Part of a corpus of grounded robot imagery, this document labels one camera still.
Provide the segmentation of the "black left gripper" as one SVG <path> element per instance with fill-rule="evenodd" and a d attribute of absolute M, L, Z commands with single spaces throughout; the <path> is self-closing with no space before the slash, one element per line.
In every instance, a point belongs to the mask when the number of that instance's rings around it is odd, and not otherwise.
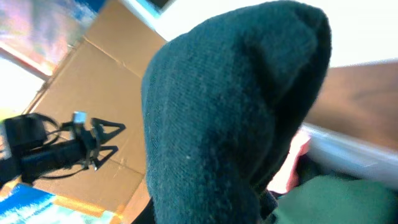
<path fill-rule="evenodd" d="M 72 140 L 42 146 L 25 153 L 20 162 L 22 180 L 44 178 L 50 172 L 70 169 L 74 165 L 80 165 L 82 170 L 87 170 L 92 165 L 94 170 L 98 170 L 118 152 L 117 146 L 100 144 L 116 137 L 126 126 L 99 118 L 92 118 L 91 125 L 91 131 L 81 129 Z"/>

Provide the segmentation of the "dark teal garment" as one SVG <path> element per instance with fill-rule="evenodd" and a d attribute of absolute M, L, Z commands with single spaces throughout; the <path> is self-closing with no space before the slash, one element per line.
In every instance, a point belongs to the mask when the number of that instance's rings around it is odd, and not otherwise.
<path fill-rule="evenodd" d="M 266 187 L 314 104 L 331 55 L 326 14 L 272 1 L 211 17 L 166 43 L 142 79 L 156 223 L 260 223 Z"/>

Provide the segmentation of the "pink printed shirt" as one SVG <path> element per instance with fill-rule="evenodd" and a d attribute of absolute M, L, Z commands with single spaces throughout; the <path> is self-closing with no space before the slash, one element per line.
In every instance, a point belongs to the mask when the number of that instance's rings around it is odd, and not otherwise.
<path fill-rule="evenodd" d="M 297 186 L 299 177 L 296 172 L 299 157 L 308 152 L 310 136 L 302 130 L 299 130 L 293 137 L 288 156 L 282 167 L 273 177 L 267 186 L 267 190 L 278 194 L 286 194 Z"/>

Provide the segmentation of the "green garment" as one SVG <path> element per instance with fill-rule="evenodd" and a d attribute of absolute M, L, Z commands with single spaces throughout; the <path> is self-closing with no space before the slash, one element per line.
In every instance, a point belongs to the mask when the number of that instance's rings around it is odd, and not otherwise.
<path fill-rule="evenodd" d="M 274 224 L 397 224 L 397 194 L 380 183 L 318 176 L 278 199 Z"/>

